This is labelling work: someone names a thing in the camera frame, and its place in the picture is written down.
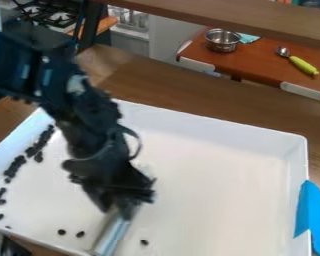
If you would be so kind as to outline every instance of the wooden countertop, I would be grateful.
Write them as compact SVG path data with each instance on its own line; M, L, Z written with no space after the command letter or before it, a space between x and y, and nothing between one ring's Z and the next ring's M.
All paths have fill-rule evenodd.
M206 47L204 29L192 43L178 54L192 60L212 64L217 72L237 75L244 79L279 87L281 82L289 82L320 91L320 75L315 78L301 72L286 58L275 54L277 46L287 47L293 56L302 58L320 72L320 49L299 44L260 38L250 44L238 44L235 52L221 54Z
M320 186L320 102L105 46L84 51L79 63L91 75L93 85L105 88L116 98L305 136L309 142L310 176ZM0 102L0 139L33 110L22 106L9 100ZM28 247L34 256L61 255L38 246Z
M269 0L100 0L206 26L320 48L320 10Z

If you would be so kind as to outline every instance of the wooden table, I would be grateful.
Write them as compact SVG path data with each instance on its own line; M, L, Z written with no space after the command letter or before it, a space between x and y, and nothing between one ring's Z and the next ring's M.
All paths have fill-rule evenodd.
M291 54L311 63L320 72L320 49L282 42L273 39L261 38L251 44L239 44L233 53L216 53L207 49L204 29L182 49L177 60L183 65L190 65L193 60L196 67L202 64L213 71L229 74L236 78L274 86L284 90L296 89L296 92L320 99L320 75L315 78L306 75L296 68L286 58L275 54L279 45L287 47Z
M119 99L305 136L310 176L320 186L320 102L267 86L244 86L105 46L84 51L79 62L93 85ZM31 111L30 106L0 102L0 139ZM61 255L32 248L34 256Z

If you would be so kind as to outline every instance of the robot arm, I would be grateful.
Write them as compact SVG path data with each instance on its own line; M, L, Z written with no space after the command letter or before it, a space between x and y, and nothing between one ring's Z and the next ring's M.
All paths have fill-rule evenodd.
M33 101L52 116L73 159L63 168L92 201L107 211L116 204L128 219L132 208L152 202L153 181L130 163L117 104L89 85L87 75L59 51L42 51L0 32L0 98Z

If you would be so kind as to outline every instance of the yellow handle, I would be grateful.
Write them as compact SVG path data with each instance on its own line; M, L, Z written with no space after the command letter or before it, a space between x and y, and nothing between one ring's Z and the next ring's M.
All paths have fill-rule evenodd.
M291 56L289 57L290 61L294 63L298 68L308 75L316 76L319 75L319 71L313 67L311 64L308 64L306 61L299 59L298 57Z

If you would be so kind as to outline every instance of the metal spoon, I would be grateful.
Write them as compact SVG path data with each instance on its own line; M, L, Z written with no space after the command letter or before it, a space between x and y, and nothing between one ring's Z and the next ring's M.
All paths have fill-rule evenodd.
M306 74L311 76L316 76L319 74L319 71L311 64L307 63L306 61L298 57L291 56L287 48L278 46L275 49L275 52L281 57L288 58L295 66L297 66L301 71L305 72Z

